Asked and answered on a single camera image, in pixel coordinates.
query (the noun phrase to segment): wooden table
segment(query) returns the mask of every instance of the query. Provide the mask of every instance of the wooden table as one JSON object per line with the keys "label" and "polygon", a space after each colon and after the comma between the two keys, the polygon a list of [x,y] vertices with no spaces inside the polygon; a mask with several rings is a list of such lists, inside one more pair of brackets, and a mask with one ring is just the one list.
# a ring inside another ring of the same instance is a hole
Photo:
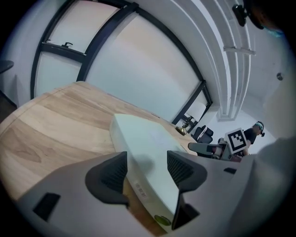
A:
{"label": "wooden table", "polygon": [[[194,140],[167,121],[119,100],[85,82],[76,82],[37,97],[0,125],[0,175],[13,200],[55,169],[115,152],[109,125],[115,113],[160,123],[191,154]],[[154,235],[164,230],[149,215],[125,180],[130,212]]]}

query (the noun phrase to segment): small object on table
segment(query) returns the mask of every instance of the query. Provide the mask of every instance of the small object on table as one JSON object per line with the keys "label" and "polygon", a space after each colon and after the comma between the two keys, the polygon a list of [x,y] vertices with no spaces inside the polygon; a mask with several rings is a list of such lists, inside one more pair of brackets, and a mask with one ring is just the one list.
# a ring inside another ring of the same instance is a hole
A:
{"label": "small object on table", "polygon": [[182,128],[176,127],[176,130],[178,131],[178,133],[180,133],[183,136],[185,136],[187,134],[186,128],[189,126],[189,121],[191,119],[193,119],[192,116],[190,116],[185,122],[183,122]]}

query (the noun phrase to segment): black window frame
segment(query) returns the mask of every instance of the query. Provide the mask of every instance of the black window frame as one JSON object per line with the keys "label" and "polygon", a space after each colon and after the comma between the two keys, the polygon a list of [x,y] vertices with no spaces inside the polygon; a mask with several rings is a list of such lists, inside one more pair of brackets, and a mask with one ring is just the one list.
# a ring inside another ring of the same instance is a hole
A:
{"label": "black window frame", "polygon": [[[201,118],[205,115],[208,111],[210,106],[213,104],[210,93],[208,91],[206,81],[203,78],[197,64],[195,63],[194,59],[192,58],[189,51],[186,47],[182,44],[182,42],[177,38],[177,36],[162,22],[160,22],[156,17],[152,14],[148,13],[147,11],[141,9],[137,3],[127,2],[125,0],[90,0],[94,2],[100,2],[104,4],[108,4],[110,6],[114,6],[119,8],[119,10],[113,14],[105,24],[100,28],[97,34],[94,36],[92,41],[90,42],[87,50],[85,53],[78,52],[76,50],[69,49],[65,46],[59,46],[50,43],[50,35],[60,19],[66,13],[66,11],[76,2],[77,0],[67,0],[57,11],[57,13],[53,16],[51,21],[49,22],[48,26],[46,27],[36,50],[32,71],[31,71],[31,99],[35,97],[35,83],[36,83],[36,73],[37,67],[39,62],[39,57],[42,51],[50,52],[53,54],[57,54],[74,61],[82,63],[81,68],[79,70],[78,76],[76,81],[85,81],[87,78],[87,74],[91,68],[91,65],[99,53],[99,50],[102,48],[103,44],[106,42],[108,37],[112,34],[112,32],[119,26],[119,24],[130,14],[133,12],[138,13],[140,16],[148,20],[152,23],[155,27],[157,27],[160,31],[162,31],[180,50],[183,56],[186,58],[188,63],[191,65],[194,73],[196,74],[197,78],[199,79],[200,83],[197,85],[193,93],[188,98],[186,104],[180,110],[178,115],[172,121],[172,124],[176,125],[181,119],[185,119],[185,113],[189,109],[189,107],[193,104],[197,96],[203,92],[205,98],[207,100],[206,109],[201,116]],[[191,128],[188,130],[189,132],[198,124],[198,121],[191,124]]]}

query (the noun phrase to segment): gray panel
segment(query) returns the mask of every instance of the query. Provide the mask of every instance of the gray panel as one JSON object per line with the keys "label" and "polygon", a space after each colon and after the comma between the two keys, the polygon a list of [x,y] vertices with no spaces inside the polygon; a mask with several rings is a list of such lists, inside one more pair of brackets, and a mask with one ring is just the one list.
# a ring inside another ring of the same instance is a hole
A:
{"label": "gray panel", "polygon": [[[119,153],[64,166],[52,172],[30,189],[17,207],[44,236],[141,236],[150,233],[129,213],[125,205],[105,204],[95,198],[85,185],[85,176],[94,166]],[[45,193],[60,195],[48,222],[34,212]]]}

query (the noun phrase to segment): black office chair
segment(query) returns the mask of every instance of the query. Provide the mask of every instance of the black office chair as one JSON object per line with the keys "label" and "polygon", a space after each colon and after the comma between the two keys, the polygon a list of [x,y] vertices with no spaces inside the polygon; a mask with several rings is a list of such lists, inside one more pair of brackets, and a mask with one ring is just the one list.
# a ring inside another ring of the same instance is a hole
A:
{"label": "black office chair", "polygon": [[213,141],[214,132],[208,128],[206,125],[202,127],[198,127],[194,133],[194,135],[191,134],[194,140],[198,143],[206,143],[210,144]]}

